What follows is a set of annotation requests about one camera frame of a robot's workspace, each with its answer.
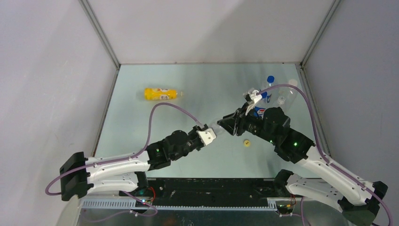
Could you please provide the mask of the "clear crushed bottle blue label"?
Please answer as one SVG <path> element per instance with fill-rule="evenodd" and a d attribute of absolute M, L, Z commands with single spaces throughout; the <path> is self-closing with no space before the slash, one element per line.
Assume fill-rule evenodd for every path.
<path fill-rule="evenodd" d="M 254 107 L 253 115 L 258 118 L 263 118 L 263 114 L 266 108 L 268 107 L 268 103 L 269 103 L 268 92 L 264 92 L 262 94 L 262 99 Z"/>

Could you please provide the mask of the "yellow juice bottle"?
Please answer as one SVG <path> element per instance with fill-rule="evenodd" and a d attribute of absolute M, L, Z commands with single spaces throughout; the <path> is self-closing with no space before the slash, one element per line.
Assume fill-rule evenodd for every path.
<path fill-rule="evenodd" d="M 171 100 L 182 97 L 184 93 L 175 89 L 145 88 L 144 98 L 146 100 Z"/>

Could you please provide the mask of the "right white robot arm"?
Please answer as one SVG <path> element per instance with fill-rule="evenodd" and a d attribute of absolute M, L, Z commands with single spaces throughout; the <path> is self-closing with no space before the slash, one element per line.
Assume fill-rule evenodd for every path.
<path fill-rule="evenodd" d="M 249 132 L 274 145 L 274 151 L 285 161 L 301 166 L 324 180 L 312 182 L 282 169 L 273 181 L 276 195 L 288 194 L 311 198 L 326 204 L 356 226 L 372 226 L 388 187 L 381 181 L 369 182 L 350 173 L 304 134 L 290 127 L 290 118 L 280 107 L 266 109 L 262 117 L 236 112 L 217 122 L 233 136 Z"/>

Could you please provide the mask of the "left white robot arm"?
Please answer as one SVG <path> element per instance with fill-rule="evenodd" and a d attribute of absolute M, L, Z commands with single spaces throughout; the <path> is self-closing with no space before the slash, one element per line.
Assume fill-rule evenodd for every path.
<path fill-rule="evenodd" d="M 126 154 L 87 158 L 83 152 L 74 153 L 60 168 L 61 199 L 66 202 L 75 195 L 82 198 L 90 193 L 108 191 L 134 192 L 143 196 L 149 190 L 146 172 L 168 167 L 172 161 L 194 150 L 199 151 L 215 138 L 216 134 L 208 126 L 195 126 L 188 133 L 174 131 L 163 140 L 148 145 L 136 157 Z"/>

